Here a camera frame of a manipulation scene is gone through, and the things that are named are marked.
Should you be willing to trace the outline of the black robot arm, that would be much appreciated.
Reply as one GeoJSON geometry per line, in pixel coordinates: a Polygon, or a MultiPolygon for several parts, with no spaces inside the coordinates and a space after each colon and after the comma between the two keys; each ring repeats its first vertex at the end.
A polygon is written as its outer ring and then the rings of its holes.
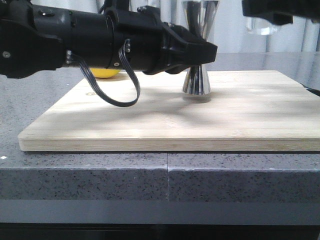
{"type": "Polygon", "coordinates": [[[103,13],[34,5],[29,0],[0,3],[0,73],[21,79],[70,65],[67,52],[91,68],[121,69],[118,55],[130,40],[128,60],[147,75],[178,74],[211,63],[216,45],[180,25],[162,22],[160,10],[129,10],[127,0],[107,0],[103,13]]]}

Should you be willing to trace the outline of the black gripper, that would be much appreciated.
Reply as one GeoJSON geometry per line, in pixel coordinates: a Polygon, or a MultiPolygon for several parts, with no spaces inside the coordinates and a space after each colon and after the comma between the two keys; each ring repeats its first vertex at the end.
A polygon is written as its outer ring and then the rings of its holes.
{"type": "Polygon", "coordinates": [[[162,22],[157,7],[130,11],[128,0],[106,0],[103,14],[112,30],[111,69],[123,69],[126,59],[132,70],[147,75],[178,74],[216,59],[216,45],[183,26],[162,22]]]}
{"type": "Polygon", "coordinates": [[[243,0],[242,13],[245,17],[261,18],[273,25],[293,23],[293,17],[320,22],[318,0],[243,0]]]}

